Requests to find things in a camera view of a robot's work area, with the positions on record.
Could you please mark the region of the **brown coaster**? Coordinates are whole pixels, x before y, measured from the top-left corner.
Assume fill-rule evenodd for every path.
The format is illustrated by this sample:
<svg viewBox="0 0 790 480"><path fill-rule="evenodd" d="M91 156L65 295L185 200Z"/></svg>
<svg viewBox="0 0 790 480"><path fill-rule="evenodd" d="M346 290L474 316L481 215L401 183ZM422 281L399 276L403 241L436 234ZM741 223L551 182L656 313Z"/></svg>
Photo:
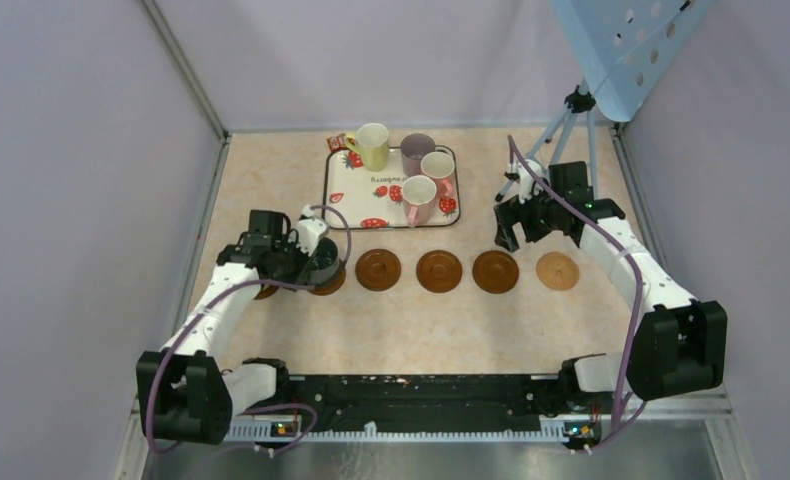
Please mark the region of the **brown coaster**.
<svg viewBox="0 0 790 480"><path fill-rule="evenodd" d="M316 296L328 296L337 292L344 284L346 279L346 270L344 267L340 268L338 274L326 285L317 286L310 290L310 293Z"/></svg>
<svg viewBox="0 0 790 480"><path fill-rule="evenodd" d="M503 251L483 252L472 265L472 277L476 285L491 294L503 294L512 290L518 283L519 274L515 259Z"/></svg>
<svg viewBox="0 0 790 480"><path fill-rule="evenodd" d="M255 300L267 299L267 298L271 297L272 295L274 295L278 290L279 290L278 286L274 286L274 285L264 286L258 292L258 294L254 297L254 299Z"/></svg>
<svg viewBox="0 0 790 480"><path fill-rule="evenodd" d="M421 256L416 265L417 280L432 293L452 291L460 284L462 275L462 263L446 250L429 251Z"/></svg>
<svg viewBox="0 0 790 480"><path fill-rule="evenodd" d="M355 265L357 281L365 289L382 292L395 286L401 277L401 262L388 249L371 249L364 252Z"/></svg>

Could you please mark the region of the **light tan coaster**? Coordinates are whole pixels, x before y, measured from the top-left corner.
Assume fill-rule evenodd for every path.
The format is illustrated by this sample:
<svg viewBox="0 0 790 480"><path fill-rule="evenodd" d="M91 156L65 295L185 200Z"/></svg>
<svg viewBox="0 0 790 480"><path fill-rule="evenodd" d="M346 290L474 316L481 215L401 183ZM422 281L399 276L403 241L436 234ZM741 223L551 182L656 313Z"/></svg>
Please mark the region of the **light tan coaster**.
<svg viewBox="0 0 790 480"><path fill-rule="evenodd" d="M536 263L535 271L538 279L549 289L568 291L580 280L580 268L568 255L560 252L549 252Z"/></svg>

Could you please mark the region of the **white strawberry tray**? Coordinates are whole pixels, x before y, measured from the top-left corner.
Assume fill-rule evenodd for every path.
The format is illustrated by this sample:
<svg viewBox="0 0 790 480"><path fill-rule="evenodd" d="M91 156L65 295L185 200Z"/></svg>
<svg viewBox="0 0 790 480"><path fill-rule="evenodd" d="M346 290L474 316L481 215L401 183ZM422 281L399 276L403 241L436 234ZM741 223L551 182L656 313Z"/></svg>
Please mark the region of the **white strawberry tray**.
<svg viewBox="0 0 790 480"><path fill-rule="evenodd" d="M406 228L402 191L406 180L398 147L390 150L387 166L380 172L366 169L350 150L333 152L325 161L323 202L345 219L341 221L331 212L323 218L339 230L345 225L350 229Z"/></svg>

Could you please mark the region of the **light blue music stand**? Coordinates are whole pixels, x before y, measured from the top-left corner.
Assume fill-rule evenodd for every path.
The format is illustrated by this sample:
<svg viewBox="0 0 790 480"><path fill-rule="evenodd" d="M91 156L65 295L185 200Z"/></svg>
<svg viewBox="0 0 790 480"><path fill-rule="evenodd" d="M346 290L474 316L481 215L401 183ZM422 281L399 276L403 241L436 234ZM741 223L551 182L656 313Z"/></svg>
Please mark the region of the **light blue music stand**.
<svg viewBox="0 0 790 480"><path fill-rule="evenodd" d="M614 123L630 122L707 12L709 1L554 1L582 80L530 148L536 158L553 143L550 163L564 151L573 125L586 120L589 172L598 182L595 111Z"/></svg>

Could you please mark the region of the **dark green mug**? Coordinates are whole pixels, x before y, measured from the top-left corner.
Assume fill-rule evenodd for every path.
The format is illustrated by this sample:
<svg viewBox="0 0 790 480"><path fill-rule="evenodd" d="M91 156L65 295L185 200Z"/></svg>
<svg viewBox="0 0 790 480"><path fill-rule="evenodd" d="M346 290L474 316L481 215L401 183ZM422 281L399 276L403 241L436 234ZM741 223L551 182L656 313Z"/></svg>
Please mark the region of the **dark green mug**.
<svg viewBox="0 0 790 480"><path fill-rule="evenodd" d="M315 289L326 288L333 283L342 268L337 244L330 238L322 239L309 265L309 284Z"/></svg>

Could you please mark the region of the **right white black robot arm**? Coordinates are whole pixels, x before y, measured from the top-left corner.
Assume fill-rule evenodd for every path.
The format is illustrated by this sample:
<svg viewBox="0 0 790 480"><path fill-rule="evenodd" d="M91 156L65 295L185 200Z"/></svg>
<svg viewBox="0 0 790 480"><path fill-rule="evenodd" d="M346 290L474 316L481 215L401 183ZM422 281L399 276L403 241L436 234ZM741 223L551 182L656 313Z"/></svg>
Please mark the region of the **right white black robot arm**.
<svg viewBox="0 0 790 480"><path fill-rule="evenodd" d="M548 169L531 159L512 161L505 176L518 192L498 195L495 242L515 252L521 226L528 242L560 232L586 253L630 308L630 341L615 354L569 361L571 376L557 385L560 404L583 412L598 392L630 391L656 400L721 385L727 314L680 286L635 236L624 211L597 199L583 162Z"/></svg>

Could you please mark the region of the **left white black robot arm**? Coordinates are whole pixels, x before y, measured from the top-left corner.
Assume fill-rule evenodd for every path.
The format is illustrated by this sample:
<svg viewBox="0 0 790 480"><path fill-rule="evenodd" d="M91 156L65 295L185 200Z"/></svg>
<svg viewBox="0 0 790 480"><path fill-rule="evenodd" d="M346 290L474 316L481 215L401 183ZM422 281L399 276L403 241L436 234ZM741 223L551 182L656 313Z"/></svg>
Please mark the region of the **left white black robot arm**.
<svg viewBox="0 0 790 480"><path fill-rule="evenodd" d="M151 450L160 440L216 445L234 417L258 404L279 413L291 386L276 367L254 361L224 374L218 361L245 308L266 287L308 290L310 269L327 224L311 205L297 221L253 210L238 240L217 255L206 290L180 329L136 365L143 433Z"/></svg>

